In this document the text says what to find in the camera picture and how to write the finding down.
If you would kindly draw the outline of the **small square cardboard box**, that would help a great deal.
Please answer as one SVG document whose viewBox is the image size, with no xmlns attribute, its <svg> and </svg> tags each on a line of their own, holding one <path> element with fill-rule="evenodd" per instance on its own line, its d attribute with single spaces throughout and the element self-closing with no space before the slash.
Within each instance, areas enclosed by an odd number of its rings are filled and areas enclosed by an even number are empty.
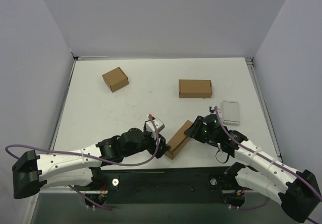
<svg viewBox="0 0 322 224">
<path fill-rule="evenodd" d="M 112 93 L 129 84 L 127 75 L 120 67 L 103 74 L 102 77 Z"/>
</svg>

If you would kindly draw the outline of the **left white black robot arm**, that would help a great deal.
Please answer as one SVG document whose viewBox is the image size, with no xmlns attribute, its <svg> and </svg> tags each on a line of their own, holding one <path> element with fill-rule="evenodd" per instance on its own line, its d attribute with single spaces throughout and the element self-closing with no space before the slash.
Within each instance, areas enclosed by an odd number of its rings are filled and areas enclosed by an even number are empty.
<svg viewBox="0 0 322 224">
<path fill-rule="evenodd" d="M 106 165 L 120 165 L 125 157 L 148 151 L 159 159 L 170 149 L 161 134 L 132 128 L 97 144 L 63 154 L 36 154 L 27 151 L 12 167 L 14 198 L 23 199 L 41 189 L 79 185 L 99 189 L 103 185 L 100 170 Z"/>
</svg>

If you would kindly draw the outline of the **rectangular closed cardboard box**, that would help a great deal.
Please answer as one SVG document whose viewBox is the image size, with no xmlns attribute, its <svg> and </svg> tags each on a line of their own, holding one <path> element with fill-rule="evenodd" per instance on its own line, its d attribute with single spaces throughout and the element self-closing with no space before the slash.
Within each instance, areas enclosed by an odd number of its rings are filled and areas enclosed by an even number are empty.
<svg viewBox="0 0 322 224">
<path fill-rule="evenodd" d="M 211 98 L 211 80 L 184 80 L 179 79 L 179 98 Z"/>
</svg>

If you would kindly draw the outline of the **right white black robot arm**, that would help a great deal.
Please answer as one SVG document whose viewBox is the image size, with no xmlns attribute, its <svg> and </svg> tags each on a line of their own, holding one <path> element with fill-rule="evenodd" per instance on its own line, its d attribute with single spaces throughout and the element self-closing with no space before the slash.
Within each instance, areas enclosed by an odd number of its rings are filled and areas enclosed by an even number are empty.
<svg viewBox="0 0 322 224">
<path fill-rule="evenodd" d="M 216 114 L 198 116 L 184 134 L 237 159 L 227 174 L 239 186 L 278 203 L 294 221 L 305 222 L 321 203 L 319 186 L 311 171 L 301 172 L 281 163 L 242 133 L 229 130 Z"/>
</svg>

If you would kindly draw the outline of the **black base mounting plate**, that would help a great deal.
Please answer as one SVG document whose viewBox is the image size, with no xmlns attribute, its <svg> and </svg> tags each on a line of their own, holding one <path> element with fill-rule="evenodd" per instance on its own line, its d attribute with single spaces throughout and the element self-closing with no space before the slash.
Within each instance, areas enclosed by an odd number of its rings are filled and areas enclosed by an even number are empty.
<svg viewBox="0 0 322 224">
<path fill-rule="evenodd" d="M 243 187 L 225 175 L 227 167 L 96 170 L 92 182 L 77 186 L 90 194 L 103 193 L 107 204 L 209 204 Z"/>
</svg>

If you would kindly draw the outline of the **small white flat box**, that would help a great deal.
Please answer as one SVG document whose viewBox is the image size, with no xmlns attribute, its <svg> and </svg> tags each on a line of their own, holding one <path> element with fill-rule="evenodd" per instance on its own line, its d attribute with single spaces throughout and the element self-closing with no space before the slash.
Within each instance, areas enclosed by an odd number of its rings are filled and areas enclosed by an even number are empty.
<svg viewBox="0 0 322 224">
<path fill-rule="evenodd" d="M 222 122 L 225 125 L 240 125 L 239 103 L 235 101 L 222 101 Z"/>
</svg>

